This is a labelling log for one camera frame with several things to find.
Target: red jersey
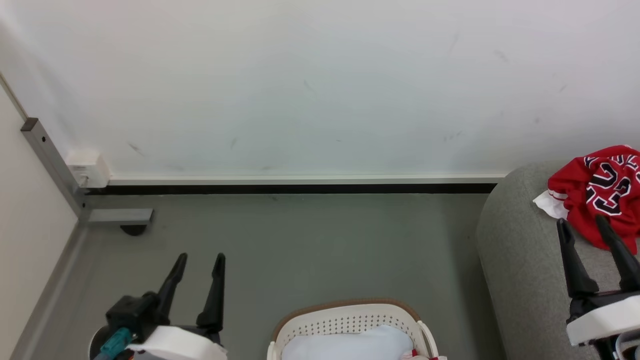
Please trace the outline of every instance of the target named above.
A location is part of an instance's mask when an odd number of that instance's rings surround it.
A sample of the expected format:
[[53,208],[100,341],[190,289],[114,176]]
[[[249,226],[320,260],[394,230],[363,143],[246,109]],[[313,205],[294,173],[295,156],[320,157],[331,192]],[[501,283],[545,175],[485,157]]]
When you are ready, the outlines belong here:
[[567,220],[594,246],[608,249],[595,215],[609,217],[611,227],[637,254],[640,231],[640,152],[624,145],[575,158],[548,181],[549,194],[564,201]]

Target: gray metal bracket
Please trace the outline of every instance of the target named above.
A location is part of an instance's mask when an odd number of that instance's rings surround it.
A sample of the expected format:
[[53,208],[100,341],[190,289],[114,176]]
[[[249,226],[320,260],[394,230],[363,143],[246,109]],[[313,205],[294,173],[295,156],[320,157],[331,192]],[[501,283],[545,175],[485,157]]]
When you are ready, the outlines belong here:
[[120,226],[147,225],[151,223],[153,209],[100,209],[92,208],[81,188],[68,169],[65,160],[49,138],[37,118],[27,118],[20,129],[38,159],[54,183],[78,216],[80,222],[90,224],[116,224]]

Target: laundry basket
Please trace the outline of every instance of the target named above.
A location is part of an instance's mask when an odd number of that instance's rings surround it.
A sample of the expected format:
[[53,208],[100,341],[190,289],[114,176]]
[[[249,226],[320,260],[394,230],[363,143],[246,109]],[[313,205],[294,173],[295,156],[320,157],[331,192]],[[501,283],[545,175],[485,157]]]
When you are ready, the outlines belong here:
[[412,308],[393,299],[364,299],[307,307],[285,316],[273,332],[267,360],[280,360],[282,349],[296,336],[358,334],[380,325],[404,331],[418,355],[438,357],[431,331]]

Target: sofa armrest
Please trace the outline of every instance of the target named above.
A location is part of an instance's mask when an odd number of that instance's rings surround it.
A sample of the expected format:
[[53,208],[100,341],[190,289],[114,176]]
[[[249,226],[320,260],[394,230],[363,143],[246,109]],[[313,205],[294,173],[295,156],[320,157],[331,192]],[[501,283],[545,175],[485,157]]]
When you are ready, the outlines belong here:
[[571,347],[556,221],[532,200],[564,163],[528,165],[510,173],[484,205],[477,248],[500,335],[510,360],[600,359],[592,347]]

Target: white baseboard trim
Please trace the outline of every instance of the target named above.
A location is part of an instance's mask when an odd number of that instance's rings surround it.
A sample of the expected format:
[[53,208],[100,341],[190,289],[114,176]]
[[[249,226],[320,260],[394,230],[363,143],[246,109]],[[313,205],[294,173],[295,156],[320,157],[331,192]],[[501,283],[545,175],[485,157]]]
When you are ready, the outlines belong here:
[[111,176],[110,186],[148,185],[330,185],[498,183],[507,174],[417,174],[353,176]]

